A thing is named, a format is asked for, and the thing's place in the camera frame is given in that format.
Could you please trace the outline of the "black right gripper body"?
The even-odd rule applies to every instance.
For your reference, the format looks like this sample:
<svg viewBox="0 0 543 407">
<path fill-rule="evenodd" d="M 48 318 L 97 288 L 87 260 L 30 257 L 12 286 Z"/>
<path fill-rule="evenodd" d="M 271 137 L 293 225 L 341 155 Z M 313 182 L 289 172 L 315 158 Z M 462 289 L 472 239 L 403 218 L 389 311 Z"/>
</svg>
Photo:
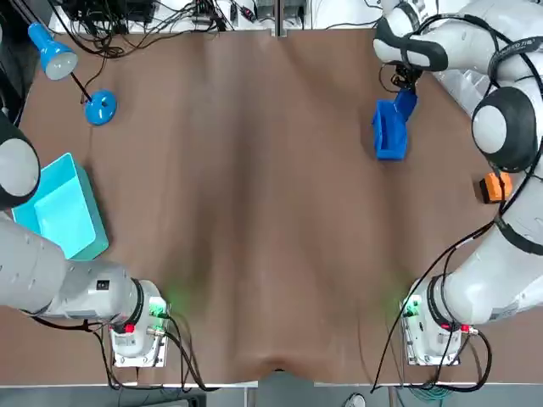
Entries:
<svg viewBox="0 0 543 407">
<path fill-rule="evenodd" d="M 390 65 L 395 68 L 395 72 L 390 78 L 391 84 L 400 90 L 415 92 L 417 82 L 423 75 L 423 71 L 399 62 L 393 62 Z"/>
</svg>

